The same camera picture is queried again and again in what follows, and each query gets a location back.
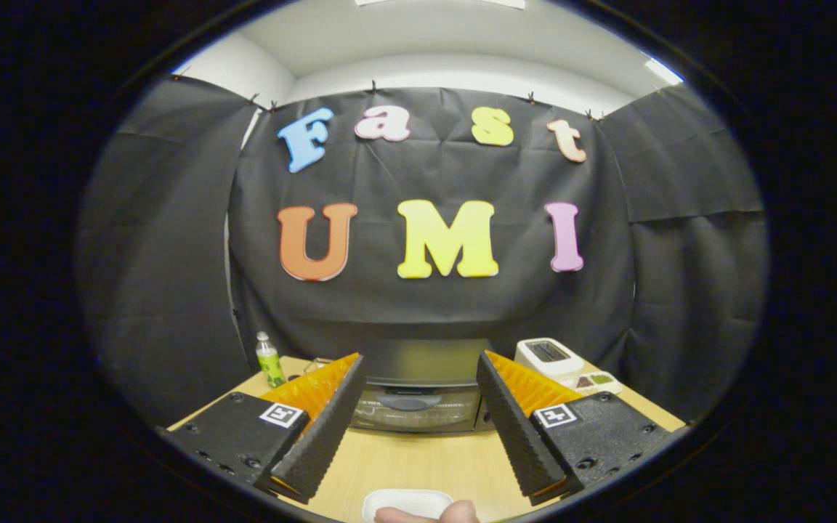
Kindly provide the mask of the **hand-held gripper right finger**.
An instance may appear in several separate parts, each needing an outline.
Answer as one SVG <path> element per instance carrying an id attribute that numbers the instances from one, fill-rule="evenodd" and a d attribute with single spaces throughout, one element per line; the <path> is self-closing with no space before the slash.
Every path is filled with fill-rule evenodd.
<path id="1" fill-rule="evenodd" d="M 651 418 L 610 391 L 613 378 L 570 389 L 485 350 L 476 380 L 522 495 L 538 504 L 564 499 L 651 459 L 687 425 Z"/>

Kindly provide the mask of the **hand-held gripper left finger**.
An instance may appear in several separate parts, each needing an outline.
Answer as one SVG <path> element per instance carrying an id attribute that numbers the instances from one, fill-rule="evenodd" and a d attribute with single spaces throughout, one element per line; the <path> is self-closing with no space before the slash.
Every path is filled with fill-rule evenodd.
<path id="1" fill-rule="evenodd" d="M 224 479 L 308 503 L 334 460 L 361 397 L 353 353 L 263 395 L 232 392 L 163 439 Z"/>

